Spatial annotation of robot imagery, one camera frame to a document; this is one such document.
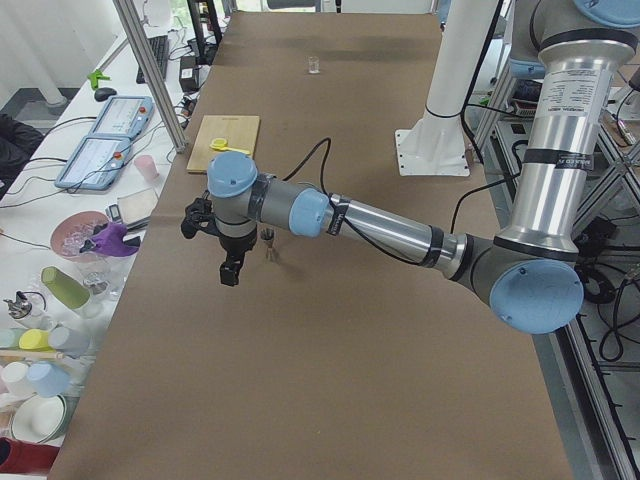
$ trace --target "red cylinder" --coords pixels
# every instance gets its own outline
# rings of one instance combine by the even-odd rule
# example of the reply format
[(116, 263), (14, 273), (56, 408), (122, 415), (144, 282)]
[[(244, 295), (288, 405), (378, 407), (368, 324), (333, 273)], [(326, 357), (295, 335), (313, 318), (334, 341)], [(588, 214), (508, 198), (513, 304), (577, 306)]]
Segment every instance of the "red cylinder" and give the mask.
[(47, 475), (60, 447), (0, 438), (0, 473)]

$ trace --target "wooden cutting board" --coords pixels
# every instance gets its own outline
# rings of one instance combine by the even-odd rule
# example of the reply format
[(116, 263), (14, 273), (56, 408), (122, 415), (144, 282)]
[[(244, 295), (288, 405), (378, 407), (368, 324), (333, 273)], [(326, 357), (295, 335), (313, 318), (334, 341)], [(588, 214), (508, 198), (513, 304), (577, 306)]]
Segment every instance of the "wooden cutting board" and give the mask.
[(255, 152), (260, 117), (253, 115), (205, 115), (193, 145), (187, 172), (206, 173), (218, 152), (210, 148), (214, 138), (226, 138), (228, 146)]

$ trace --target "white plate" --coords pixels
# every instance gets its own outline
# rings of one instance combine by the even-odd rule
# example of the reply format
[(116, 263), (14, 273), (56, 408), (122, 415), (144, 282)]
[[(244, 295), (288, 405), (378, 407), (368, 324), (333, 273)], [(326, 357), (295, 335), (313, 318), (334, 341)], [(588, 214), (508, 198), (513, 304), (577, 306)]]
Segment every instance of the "white plate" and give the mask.
[(16, 411), (11, 422), (11, 433), (18, 440), (43, 443), (56, 437), (64, 422), (64, 398), (31, 397)]

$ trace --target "pink bowl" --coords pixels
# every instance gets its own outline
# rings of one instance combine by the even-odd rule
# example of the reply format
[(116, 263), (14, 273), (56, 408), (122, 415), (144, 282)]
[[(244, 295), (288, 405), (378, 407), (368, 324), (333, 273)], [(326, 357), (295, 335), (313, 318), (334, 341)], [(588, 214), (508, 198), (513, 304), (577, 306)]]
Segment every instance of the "pink bowl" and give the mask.
[(81, 237), (81, 241), (84, 242), (91, 238), (93, 227), (108, 222), (109, 219), (107, 216), (101, 212), (87, 211), (71, 215), (58, 225), (51, 234), (51, 240), (49, 241), (51, 249), (62, 258), (71, 260), (72, 262), (92, 262), (95, 260), (94, 255), (70, 253), (70, 248), (68, 246), (65, 248), (65, 240), (70, 239), (71, 236), (76, 233)]

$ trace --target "white table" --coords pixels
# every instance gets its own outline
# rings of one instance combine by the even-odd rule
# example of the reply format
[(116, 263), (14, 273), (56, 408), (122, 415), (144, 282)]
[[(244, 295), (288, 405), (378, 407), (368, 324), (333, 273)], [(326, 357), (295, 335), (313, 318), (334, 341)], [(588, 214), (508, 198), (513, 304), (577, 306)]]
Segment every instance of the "white table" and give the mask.
[[(171, 48), (183, 38), (189, 38), (188, 34), (183, 37), (182, 32), (170, 33)], [(120, 36), (109, 51), (105, 54), (106, 59), (110, 53), (122, 42)], [(100, 86), (109, 86), (120, 95), (151, 95), (149, 88), (145, 85), (135, 83), (137, 72), (137, 62), (133, 56), (130, 46), (127, 46), (113, 62), (104, 70), (104, 74), (111, 77), (111, 81), (100, 81)], [(170, 61), (167, 69), (166, 85), (169, 95), (177, 105), (182, 98), (182, 91), (178, 83), (179, 61)], [(93, 98), (93, 91), (89, 82), (85, 82), (76, 97), (65, 110), (58, 123), (65, 120), (83, 117), (97, 116), (104, 103), (98, 103)], [(38, 157), (59, 157), (67, 159), (73, 152), (80, 139), (88, 133), (91, 121), (70, 123), (53, 131), (35, 152), (33, 158)], [(161, 118), (157, 110), (154, 110), (153, 117), (147, 123), (145, 130), (138, 137), (150, 132), (154, 127), (161, 124)], [(63, 164), (51, 160), (38, 160), (29, 163), (18, 179), (13, 184), (11, 190), (0, 202), (0, 229), (6, 235), (16, 237), (21, 240), (37, 244), (49, 245), (49, 238), (54, 228), (64, 219), (75, 213), (85, 210), (97, 210), (104, 212), (109, 205), (116, 203), (118, 197), (123, 197), (146, 188), (154, 188), (156, 194), (160, 195), (164, 182), (171, 168), (171, 159), (175, 155), (173, 145), (166, 130), (163, 127), (149, 133), (136, 142), (132, 147), (135, 158), (141, 153), (151, 155), (156, 162), (160, 176), (153, 182), (147, 183), (136, 170), (133, 163), (129, 163), (116, 182), (104, 192), (80, 191), (77, 194), (67, 192), (58, 193), (51, 197), (36, 200), (22, 206), (11, 208), (11, 205), (18, 205), (36, 197), (48, 195), (58, 191), (53, 186), (53, 182), (45, 182), (38, 179), (31, 179), (33, 176), (40, 176), (47, 179), (54, 179), (60, 172)], [(24, 184), (26, 187), (18, 194), (17, 192)], [(131, 269), (135, 255), (125, 260), (114, 263), (114, 266), (126, 275)], [(56, 266), (65, 273), (80, 279), (77, 265), (57, 256), (53, 251), (41, 247), (33, 247), (10, 240), (0, 236), (0, 295), (1, 298), (15, 298), (17, 290), (25, 290), (33, 279), (38, 278), (44, 267)], [(72, 320), (75, 314), (68, 310), (58, 300), (49, 295), (47, 297), (48, 312), (56, 320), (65, 322)], [(116, 301), (105, 300), (102, 313), (92, 319), (91, 327), (100, 335), (106, 332), (109, 321), (115, 310)], [(19, 325), (9, 316), (5, 306), (0, 307), (0, 328), (18, 327)], [(62, 438), (50, 442), (60, 445)], [(7, 479), (28, 479), (38, 478), (22, 475), (4, 475)]]

